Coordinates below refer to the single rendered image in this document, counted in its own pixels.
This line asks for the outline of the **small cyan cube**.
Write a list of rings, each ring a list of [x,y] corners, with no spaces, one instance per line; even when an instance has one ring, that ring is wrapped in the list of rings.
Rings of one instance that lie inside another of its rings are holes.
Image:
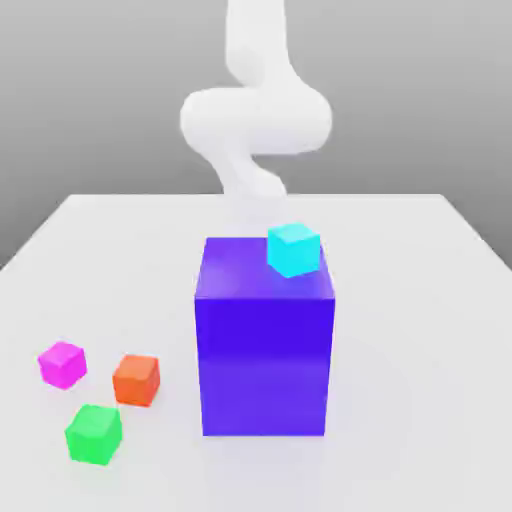
[[[302,223],[275,226],[267,232],[267,263],[286,278],[317,271],[320,249],[320,235]]]

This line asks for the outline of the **small orange cube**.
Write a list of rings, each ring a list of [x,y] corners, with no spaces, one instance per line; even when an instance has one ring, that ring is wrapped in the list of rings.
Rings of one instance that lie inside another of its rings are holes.
[[[159,360],[153,356],[125,355],[112,376],[118,403],[149,407],[160,386]]]

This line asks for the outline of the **small magenta cube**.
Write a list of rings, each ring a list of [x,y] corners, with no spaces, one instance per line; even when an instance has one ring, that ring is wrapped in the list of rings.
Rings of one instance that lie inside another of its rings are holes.
[[[37,357],[44,382],[67,390],[87,373],[83,348],[72,343],[58,341]]]

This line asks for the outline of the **small green cube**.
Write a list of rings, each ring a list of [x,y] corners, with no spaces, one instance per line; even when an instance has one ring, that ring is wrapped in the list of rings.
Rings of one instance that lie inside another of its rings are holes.
[[[66,427],[65,438],[72,460],[107,466],[123,438],[120,411],[84,404]]]

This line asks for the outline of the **large purple box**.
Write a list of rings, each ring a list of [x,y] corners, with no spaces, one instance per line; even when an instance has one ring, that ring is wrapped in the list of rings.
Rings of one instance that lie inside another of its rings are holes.
[[[285,278],[263,238],[207,238],[194,296],[206,436],[325,432],[335,293],[326,261]]]

